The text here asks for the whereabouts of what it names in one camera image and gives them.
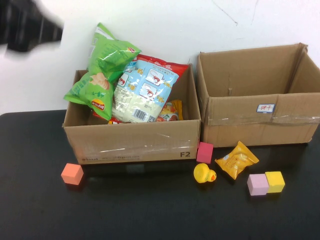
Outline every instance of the yellow rubber duck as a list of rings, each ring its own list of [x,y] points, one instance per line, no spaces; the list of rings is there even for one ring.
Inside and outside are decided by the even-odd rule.
[[[195,166],[193,170],[193,176],[195,180],[200,184],[205,182],[213,182],[217,179],[216,172],[210,170],[208,165],[205,163],[200,163],[197,166]]]

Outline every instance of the green chip bag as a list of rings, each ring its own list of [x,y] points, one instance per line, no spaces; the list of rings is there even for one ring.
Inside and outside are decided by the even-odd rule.
[[[88,72],[76,82],[64,99],[88,105],[99,116],[110,120],[114,82],[141,52],[127,41],[117,40],[101,23],[96,27],[90,49]]]

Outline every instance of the open cardboard box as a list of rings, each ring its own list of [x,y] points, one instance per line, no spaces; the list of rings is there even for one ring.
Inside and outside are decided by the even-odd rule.
[[[77,70],[74,83],[86,73]],[[201,117],[192,66],[172,87],[182,121],[106,124],[86,105],[70,102],[63,128],[79,164],[195,159]]]
[[[215,147],[307,143],[320,122],[320,70],[299,43],[200,53],[202,140]]]

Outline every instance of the magenta cube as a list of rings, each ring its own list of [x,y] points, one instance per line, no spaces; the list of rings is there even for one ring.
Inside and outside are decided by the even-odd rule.
[[[266,195],[269,189],[265,174],[250,174],[247,184],[251,196]]]
[[[205,143],[201,141],[198,147],[196,161],[200,163],[210,164],[213,151],[214,151],[213,144]]]

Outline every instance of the toy block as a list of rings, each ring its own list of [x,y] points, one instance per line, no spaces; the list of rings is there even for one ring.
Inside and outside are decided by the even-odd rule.
[[[213,151],[213,144],[201,141],[196,155],[196,161],[200,163],[210,164]]]
[[[285,181],[280,171],[265,172],[269,184],[268,193],[281,193],[285,187]]]
[[[61,173],[61,177],[66,184],[79,185],[84,171],[80,165],[67,163]]]
[[[269,190],[265,174],[250,174],[246,182],[251,196],[266,195]]]

